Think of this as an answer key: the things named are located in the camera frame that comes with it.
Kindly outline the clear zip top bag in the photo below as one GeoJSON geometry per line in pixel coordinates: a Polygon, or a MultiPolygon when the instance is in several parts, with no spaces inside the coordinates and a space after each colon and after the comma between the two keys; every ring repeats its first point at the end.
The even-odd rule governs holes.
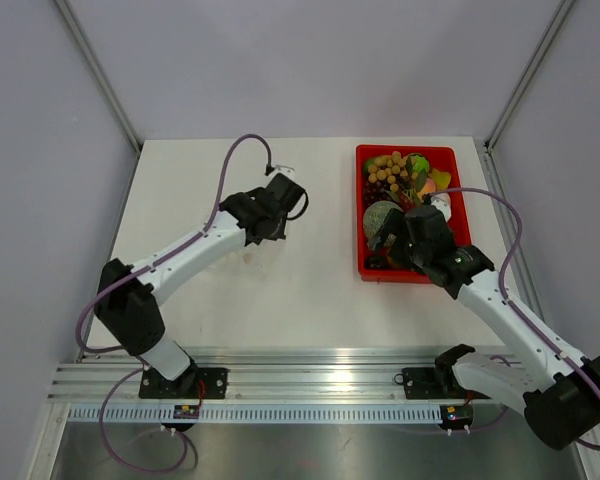
{"type": "Polygon", "coordinates": [[[285,239],[263,240],[260,244],[250,243],[223,256],[210,269],[217,274],[264,277],[282,256],[286,245],[285,239]]]}

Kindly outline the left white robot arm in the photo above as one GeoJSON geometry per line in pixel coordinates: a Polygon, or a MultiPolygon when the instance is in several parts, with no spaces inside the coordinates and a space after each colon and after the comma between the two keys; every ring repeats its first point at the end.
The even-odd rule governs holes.
{"type": "Polygon", "coordinates": [[[295,172],[277,166],[266,185],[222,201],[213,219],[154,255],[102,269],[95,316],[129,355],[140,359],[143,399],[222,399],[224,368],[202,368],[166,331],[160,307],[181,286],[249,245],[285,239],[292,211],[308,197],[295,172]]]}

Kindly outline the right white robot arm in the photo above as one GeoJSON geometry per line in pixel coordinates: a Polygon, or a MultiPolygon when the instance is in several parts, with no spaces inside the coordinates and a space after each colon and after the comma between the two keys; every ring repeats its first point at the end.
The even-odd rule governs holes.
{"type": "Polygon", "coordinates": [[[384,247],[388,237],[394,239],[390,258],[420,271],[476,314],[523,366],[517,371],[459,345],[436,359],[433,380],[440,393],[483,394],[523,416],[535,436],[557,451],[581,443],[600,424],[600,356],[587,358],[519,304],[480,249],[456,244],[440,210],[390,210],[370,248],[384,247]]]}

